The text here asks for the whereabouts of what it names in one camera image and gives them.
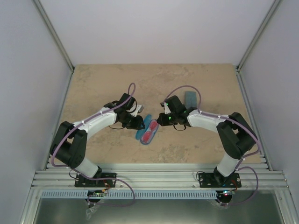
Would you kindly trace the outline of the blue hard glasses case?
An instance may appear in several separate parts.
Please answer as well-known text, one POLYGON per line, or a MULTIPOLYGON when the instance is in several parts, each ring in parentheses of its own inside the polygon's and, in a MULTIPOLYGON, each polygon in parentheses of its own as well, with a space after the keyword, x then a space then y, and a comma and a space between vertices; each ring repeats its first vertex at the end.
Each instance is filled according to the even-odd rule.
POLYGON ((148 114, 143 121, 145 128, 136 132, 135 139, 140 141, 142 145, 149 145, 159 129, 159 124, 156 119, 152 118, 151 114, 148 114))

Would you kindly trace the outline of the red translucent sunglasses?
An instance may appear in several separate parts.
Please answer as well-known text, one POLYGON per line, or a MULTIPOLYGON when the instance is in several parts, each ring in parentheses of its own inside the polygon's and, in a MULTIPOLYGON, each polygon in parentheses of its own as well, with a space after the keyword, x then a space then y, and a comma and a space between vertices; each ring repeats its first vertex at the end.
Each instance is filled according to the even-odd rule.
POLYGON ((141 142, 143 145, 148 145, 148 144, 150 144, 151 141, 153 140, 153 138, 154 138, 154 136, 155 136, 155 134, 156 134, 158 128, 159 128, 159 124, 157 123, 157 120, 156 120, 156 119, 153 119, 153 120, 149 123, 149 125, 148 125, 148 127, 147 127, 145 133, 142 135, 142 137, 141 137, 141 139, 140 139, 140 142, 141 142))

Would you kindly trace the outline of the grey-blue teal-lined glasses case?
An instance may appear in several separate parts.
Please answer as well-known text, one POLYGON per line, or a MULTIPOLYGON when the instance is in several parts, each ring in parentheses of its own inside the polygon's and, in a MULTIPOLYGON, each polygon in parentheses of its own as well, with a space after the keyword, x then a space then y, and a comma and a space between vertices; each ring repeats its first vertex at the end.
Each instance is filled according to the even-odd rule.
POLYGON ((195 91, 185 92, 185 107, 197 107, 197 93, 195 91))

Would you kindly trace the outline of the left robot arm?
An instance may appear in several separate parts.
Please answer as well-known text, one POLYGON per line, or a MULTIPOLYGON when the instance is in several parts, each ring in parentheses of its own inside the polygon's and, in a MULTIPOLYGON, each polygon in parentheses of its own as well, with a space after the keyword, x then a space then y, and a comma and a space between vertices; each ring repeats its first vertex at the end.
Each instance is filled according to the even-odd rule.
POLYGON ((144 129, 143 118, 139 115, 142 111, 143 106, 124 93, 120 100, 105 104, 97 113, 82 121, 62 122, 50 147, 51 162, 58 159, 64 166, 86 177, 91 186, 100 185, 102 169, 86 157, 88 140, 117 122, 121 123, 122 128, 144 129))

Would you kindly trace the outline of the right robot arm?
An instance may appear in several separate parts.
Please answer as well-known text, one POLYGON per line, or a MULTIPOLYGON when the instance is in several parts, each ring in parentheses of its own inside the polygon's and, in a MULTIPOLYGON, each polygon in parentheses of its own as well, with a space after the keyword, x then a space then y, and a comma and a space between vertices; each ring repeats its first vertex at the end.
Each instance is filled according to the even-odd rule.
POLYGON ((224 116, 203 112, 196 107, 186 108, 177 96, 167 99, 163 108, 164 112, 157 119, 161 126, 183 125, 184 128, 199 127, 218 133, 225 151, 213 171, 213 180, 219 186, 231 182, 231 175, 245 154, 258 142, 257 136, 238 112, 224 116))

